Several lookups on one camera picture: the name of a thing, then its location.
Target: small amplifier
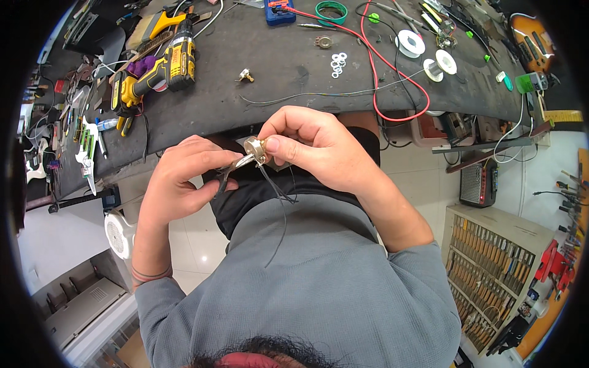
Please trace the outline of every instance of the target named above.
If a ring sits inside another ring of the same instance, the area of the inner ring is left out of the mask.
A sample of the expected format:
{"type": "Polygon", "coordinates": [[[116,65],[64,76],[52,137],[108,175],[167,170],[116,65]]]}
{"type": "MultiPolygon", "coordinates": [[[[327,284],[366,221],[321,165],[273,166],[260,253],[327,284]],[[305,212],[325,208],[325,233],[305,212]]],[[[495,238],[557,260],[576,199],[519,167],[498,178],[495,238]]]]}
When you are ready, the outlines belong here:
{"type": "Polygon", "coordinates": [[[495,204],[497,163],[490,159],[460,171],[460,202],[483,208],[495,204]]]}

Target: person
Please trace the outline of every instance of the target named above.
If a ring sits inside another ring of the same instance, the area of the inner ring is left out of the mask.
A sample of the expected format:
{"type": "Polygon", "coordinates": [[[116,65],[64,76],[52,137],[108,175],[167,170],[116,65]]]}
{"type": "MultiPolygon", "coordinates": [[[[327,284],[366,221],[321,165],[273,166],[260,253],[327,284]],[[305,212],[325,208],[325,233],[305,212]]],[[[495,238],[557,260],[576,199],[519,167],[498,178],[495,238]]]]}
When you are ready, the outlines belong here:
{"type": "Polygon", "coordinates": [[[279,109],[258,138],[276,165],[292,164],[267,169],[290,201],[254,164],[211,201],[211,170],[242,157],[238,148],[194,135],[165,151],[132,256],[152,367],[450,366],[461,323],[441,251],[380,170],[378,134],[370,112],[279,109]],[[189,179],[201,174],[196,189],[189,179]],[[173,279],[168,223],[209,201],[227,255],[187,296],[173,279]]]}

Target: black workbench surface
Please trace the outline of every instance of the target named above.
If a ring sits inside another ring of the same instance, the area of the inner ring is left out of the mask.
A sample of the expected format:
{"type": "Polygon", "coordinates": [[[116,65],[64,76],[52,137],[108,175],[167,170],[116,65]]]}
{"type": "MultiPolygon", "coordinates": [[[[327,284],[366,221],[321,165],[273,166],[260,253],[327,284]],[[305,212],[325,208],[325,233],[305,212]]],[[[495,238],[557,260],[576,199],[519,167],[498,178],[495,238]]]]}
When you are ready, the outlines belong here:
{"type": "MultiPolygon", "coordinates": [[[[349,11],[344,26],[359,32],[360,17],[354,14],[353,9],[360,2],[342,0],[341,3],[349,11]]],[[[408,0],[399,0],[399,3],[408,15],[421,20],[417,1],[410,3],[408,0]]],[[[311,14],[314,14],[315,5],[316,1],[295,2],[297,9],[311,14]]],[[[207,2],[198,2],[196,5],[198,12],[213,11],[213,15],[218,8],[207,2]]],[[[371,7],[371,12],[377,12],[381,19],[392,21],[397,31],[409,29],[406,22],[375,6],[371,7]]],[[[245,5],[238,5],[228,13],[221,14],[215,23],[196,38],[196,85],[179,92],[151,91],[144,97],[150,128],[148,152],[160,151],[193,134],[210,135],[263,122],[282,105],[301,105],[333,113],[372,110],[370,93],[354,97],[305,95],[269,106],[252,105],[239,97],[241,94],[252,101],[268,101],[301,92],[341,93],[373,88],[366,47],[359,45],[355,36],[345,32],[296,25],[314,22],[297,16],[295,24],[269,27],[264,20],[263,9],[245,5]],[[321,35],[333,39],[334,44],[330,49],[313,45],[315,38],[321,35]],[[343,74],[334,79],[331,76],[331,55],[340,52],[345,52],[348,58],[343,74]],[[254,83],[234,81],[244,68],[251,70],[254,83]]],[[[194,30],[197,31],[205,23],[197,24],[194,30]]],[[[366,20],[365,31],[373,46],[393,63],[396,48],[389,40],[390,29],[366,20]],[[382,42],[377,44],[379,35],[382,42]]],[[[435,35],[425,30],[421,32],[426,44],[423,58],[409,59],[399,54],[399,70],[406,75],[421,70],[421,62],[425,58],[435,58],[435,35]]],[[[452,56],[458,66],[458,76],[445,75],[440,83],[431,81],[423,72],[414,77],[429,94],[429,109],[517,121],[521,95],[517,89],[510,92],[503,83],[497,83],[495,76],[503,70],[513,81],[517,75],[524,73],[522,67],[511,62],[500,42],[491,40],[491,45],[499,51],[497,56],[501,68],[498,68],[492,61],[485,62],[486,51],[476,38],[469,39],[461,29],[457,29],[454,36],[458,45],[452,50],[452,56]]],[[[398,80],[394,71],[377,57],[375,59],[379,77],[386,78],[380,85],[398,80]]],[[[423,93],[409,82],[405,82],[405,85],[418,107],[423,108],[426,103],[423,93]]],[[[413,109],[401,84],[380,90],[378,101],[381,111],[413,109]]],[[[92,111],[87,118],[92,122],[94,117],[104,120],[113,116],[111,112],[98,115],[92,111]]],[[[135,118],[127,137],[121,137],[116,130],[104,132],[108,159],[95,155],[95,179],[140,159],[145,138],[141,117],[135,118]]],[[[74,158],[78,151],[77,144],[68,142],[67,146],[68,149],[61,156],[60,198],[87,185],[86,179],[80,174],[80,165],[74,158]]]]}

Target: cordless drill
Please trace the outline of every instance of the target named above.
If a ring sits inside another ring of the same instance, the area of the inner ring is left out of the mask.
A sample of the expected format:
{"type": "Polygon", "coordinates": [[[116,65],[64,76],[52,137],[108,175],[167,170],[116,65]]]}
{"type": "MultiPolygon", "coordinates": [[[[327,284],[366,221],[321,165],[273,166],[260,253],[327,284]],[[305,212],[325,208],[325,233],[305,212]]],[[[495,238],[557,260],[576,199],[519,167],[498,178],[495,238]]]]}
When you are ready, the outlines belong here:
{"type": "Polygon", "coordinates": [[[153,68],[141,78],[127,70],[114,75],[111,110],[125,118],[137,115],[143,95],[163,80],[172,92],[193,85],[195,51],[192,21],[185,19],[178,24],[176,34],[166,48],[164,56],[156,60],[153,68]]]}

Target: multimeter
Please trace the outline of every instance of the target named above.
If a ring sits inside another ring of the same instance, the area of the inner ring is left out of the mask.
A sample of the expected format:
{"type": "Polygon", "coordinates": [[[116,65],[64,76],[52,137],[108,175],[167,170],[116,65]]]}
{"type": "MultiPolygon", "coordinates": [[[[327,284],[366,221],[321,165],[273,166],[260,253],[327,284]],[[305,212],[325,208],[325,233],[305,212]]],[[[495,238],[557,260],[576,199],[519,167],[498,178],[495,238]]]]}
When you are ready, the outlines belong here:
{"type": "Polygon", "coordinates": [[[268,25],[294,23],[296,21],[295,13],[280,11],[283,6],[294,8],[292,0],[264,0],[264,11],[266,12],[266,23],[268,25]]]}

